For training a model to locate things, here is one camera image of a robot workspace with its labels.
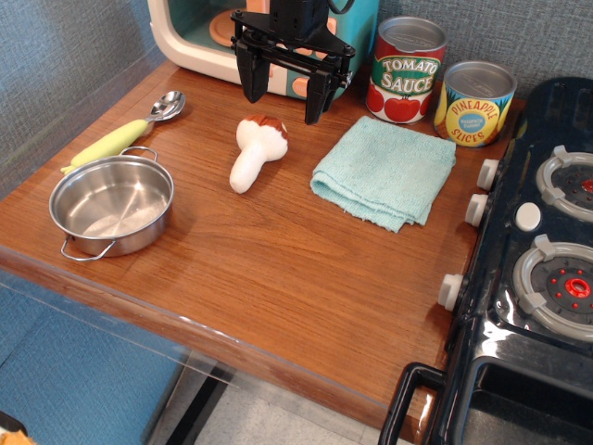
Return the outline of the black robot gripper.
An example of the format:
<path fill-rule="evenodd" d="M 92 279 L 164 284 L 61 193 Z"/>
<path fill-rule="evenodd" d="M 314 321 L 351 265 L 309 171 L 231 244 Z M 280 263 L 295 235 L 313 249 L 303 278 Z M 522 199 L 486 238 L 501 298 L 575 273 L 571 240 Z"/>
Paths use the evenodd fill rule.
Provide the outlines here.
<path fill-rule="evenodd" d="M 271 1 L 270 12 L 235 10 L 232 49 L 244 95 L 258 102 L 267 92 L 270 65 L 309 77 L 305 123 L 316 124 L 332 105 L 339 87 L 352 78 L 350 59 L 356 49 L 331 34 L 329 13 L 344 14 L 332 1 Z"/>

